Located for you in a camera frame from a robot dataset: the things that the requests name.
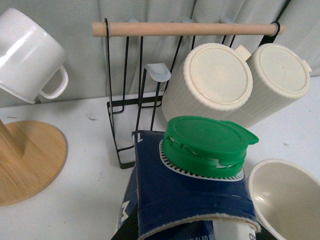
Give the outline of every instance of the green plastic cap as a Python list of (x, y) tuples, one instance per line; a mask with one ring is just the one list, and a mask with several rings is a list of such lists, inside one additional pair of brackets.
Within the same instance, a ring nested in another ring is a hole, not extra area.
[(168, 122), (162, 150), (168, 160), (190, 173), (228, 178), (243, 166), (248, 145), (259, 139), (231, 121), (200, 116), (178, 116)]

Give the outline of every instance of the wooden dowel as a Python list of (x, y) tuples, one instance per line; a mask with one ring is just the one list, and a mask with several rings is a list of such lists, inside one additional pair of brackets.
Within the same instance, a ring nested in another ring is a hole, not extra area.
[(23, 155), (23, 149), (0, 120), (0, 161), (3, 159), (22, 158)]
[[(277, 32), (276, 24), (240, 23), (171, 23), (171, 22), (109, 22), (109, 37), (139, 36), (205, 36), (205, 35), (269, 35)], [(93, 22), (94, 37), (106, 37), (104, 22)], [(280, 26), (279, 34), (285, 31)]]

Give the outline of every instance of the round wooden base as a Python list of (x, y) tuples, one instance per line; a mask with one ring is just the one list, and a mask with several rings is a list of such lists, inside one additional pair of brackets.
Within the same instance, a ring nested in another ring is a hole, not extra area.
[(0, 206), (26, 200), (47, 187), (62, 170), (67, 144), (54, 126), (40, 121), (18, 121), (5, 127), (23, 155), (0, 149)]

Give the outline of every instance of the wooden post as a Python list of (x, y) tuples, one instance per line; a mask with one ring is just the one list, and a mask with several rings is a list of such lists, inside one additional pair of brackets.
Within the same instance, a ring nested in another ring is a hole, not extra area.
[(24, 151), (0, 120), (0, 161), (22, 158)]

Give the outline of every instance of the white bowl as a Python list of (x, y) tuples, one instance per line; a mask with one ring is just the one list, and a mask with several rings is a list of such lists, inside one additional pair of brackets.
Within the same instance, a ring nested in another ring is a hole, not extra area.
[(248, 188), (258, 222), (278, 240), (320, 239), (320, 182), (305, 169), (264, 160), (251, 171)]

